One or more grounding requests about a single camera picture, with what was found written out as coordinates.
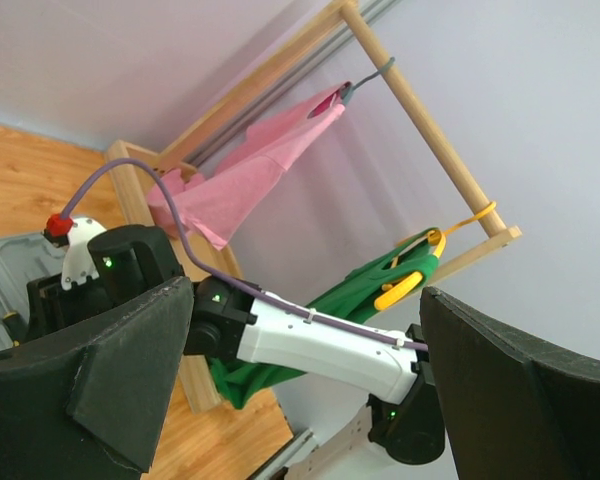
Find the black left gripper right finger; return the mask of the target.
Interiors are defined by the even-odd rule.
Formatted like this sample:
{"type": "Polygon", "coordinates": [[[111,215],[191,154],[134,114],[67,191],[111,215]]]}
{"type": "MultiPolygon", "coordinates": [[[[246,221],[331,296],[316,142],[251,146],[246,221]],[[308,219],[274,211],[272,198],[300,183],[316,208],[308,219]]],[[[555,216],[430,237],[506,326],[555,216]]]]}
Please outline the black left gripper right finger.
{"type": "Polygon", "coordinates": [[[435,287],[420,322],[459,478],[600,479],[600,360],[435,287]]]}

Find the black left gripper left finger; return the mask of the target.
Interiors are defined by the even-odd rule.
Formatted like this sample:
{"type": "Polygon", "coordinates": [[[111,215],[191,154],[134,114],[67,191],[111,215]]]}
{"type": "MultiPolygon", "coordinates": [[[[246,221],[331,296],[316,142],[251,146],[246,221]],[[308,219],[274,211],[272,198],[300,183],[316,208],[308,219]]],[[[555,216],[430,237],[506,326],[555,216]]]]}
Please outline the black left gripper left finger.
{"type": "Polygon", "coordinates": [[[0,351],[0,479],[139,479],[189,330],[192,283],[0,351]]]}

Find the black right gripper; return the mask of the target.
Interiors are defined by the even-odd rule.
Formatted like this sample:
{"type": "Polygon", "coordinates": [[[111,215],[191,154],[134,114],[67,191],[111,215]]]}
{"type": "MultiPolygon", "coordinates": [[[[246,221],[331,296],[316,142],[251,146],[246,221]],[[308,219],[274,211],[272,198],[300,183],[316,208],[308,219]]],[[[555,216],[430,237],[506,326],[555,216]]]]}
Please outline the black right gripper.
{"type": "Polygon", "coordinates": [[[107,230],[86,243],[86,252],[97,277],[89,275],[78,284],[56,274],[27,284],[27,340],[97,316],[184,274],[170,240],[157,226],[107,230]]]}

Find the grey plastic tool case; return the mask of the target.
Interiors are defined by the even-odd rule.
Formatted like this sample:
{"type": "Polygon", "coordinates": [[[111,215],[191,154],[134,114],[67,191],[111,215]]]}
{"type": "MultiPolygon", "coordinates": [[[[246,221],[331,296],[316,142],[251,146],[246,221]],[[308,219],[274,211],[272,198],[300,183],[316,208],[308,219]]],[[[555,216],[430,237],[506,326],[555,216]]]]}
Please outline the grey plastic tool case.
{"type": "Polygon", "coordinates": [[[40,233],[0,238],[0,288],[29,323],[27,284],[61,272],[65,253],[40,233]]]}

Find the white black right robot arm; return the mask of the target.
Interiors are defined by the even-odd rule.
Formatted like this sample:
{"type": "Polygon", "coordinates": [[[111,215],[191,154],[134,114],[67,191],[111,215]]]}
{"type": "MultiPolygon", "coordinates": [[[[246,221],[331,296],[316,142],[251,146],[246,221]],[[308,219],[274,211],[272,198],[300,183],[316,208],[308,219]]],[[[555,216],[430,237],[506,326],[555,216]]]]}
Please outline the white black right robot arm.
{"type": "MultiPolygon", "coordinates": [[[[62,273],[31,281],[29,339],[103,313],[184,270],[157,227],[112,230],[81,218],[59,240],[62,273]]],[[[446,246],[428,230],[351,272],[306,307],[209,270],[192,287],[188,355],[210,360],[234,406],[258,390],[314,373],[368,393],[369,440],[393,460],[427,464],[445,448],[444,421],[425,340],[416,326],[374,330],[366,321],[426,283],[446,246]]]]}

